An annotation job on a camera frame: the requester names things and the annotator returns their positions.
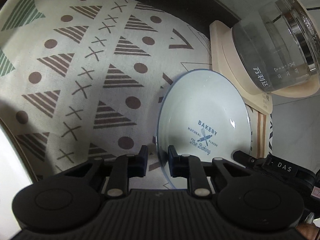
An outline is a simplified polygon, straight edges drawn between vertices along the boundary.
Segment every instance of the whisk icon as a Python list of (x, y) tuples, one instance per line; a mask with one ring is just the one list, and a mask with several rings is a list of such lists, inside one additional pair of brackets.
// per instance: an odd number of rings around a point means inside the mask
[(202, 133), (202, 135), (203, 135), (203, 137), (204, 137), (204, 139), (205, 139), (205, 143), (206, 143), (207, 146), (208, 146), (207, 138), (206, 138), (206, 136), (205, 136), (205, 130), (204, 130), (203, 128), (201, 129), (201, 133)]

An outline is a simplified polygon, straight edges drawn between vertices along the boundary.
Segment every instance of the white surface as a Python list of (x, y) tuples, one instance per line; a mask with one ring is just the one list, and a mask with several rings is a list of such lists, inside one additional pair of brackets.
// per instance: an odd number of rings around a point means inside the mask
[(317, 227), (320, 227), (320, 218), (313, 220), (313, 222)]
[(320, 96), (274, 106), (275, 156), (313, 172), (320, 169)]
[(11, 209), (13, 197), (32, 181), (1, 126), (0, 145), (0, 240), (7, 240), (20, 231)]
[[(307, 98), (312, 98), (312, 97), (316, 97), (319, 95), (320, 95), (320, 90), (317, 93), (315, 93), (312, 96), (307, 97)], [(272, 102), (273, 102), (274, 106), (278, 106), (278, 105), (282, 105), (282, 104), (286, 104), (286, 103), (290, 103), (290, 102), (294, 102), (294, 101), (300, 101), (303, 99), (306, 99), (306, 98), (286, 98), (286, 97), (281, 97), (281, 96), (278, 96), (275, 94), (272, 95)]]
[[(208, 146), (198, 141), (204, 137), (201, 129), (210, 135)], [(204, 162), (215, 157), (234, 162), (231, 155), (236, 150), (249, 154), (249, 116), (239, 92), (217, 72), (188, 72), (171, 86), (163, 101), (157, 143), (160, 154), (174, 145), (178, 155), (195, 155)], [(170, 176), (168, 164), (164, 171), (176, 188), (187, 187), (186, 179)]]

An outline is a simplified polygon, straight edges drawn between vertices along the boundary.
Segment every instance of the glass kettle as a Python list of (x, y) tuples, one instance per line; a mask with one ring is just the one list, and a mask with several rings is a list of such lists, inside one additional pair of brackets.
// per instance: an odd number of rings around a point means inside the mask
[(297, 89), (311, 90), (306, 96), (319, 89), (319, 33), (298, 0), (261, 7), (233, 26), (232, 39), (245, 70), (263, 92), (294, 97), (291, 92)]

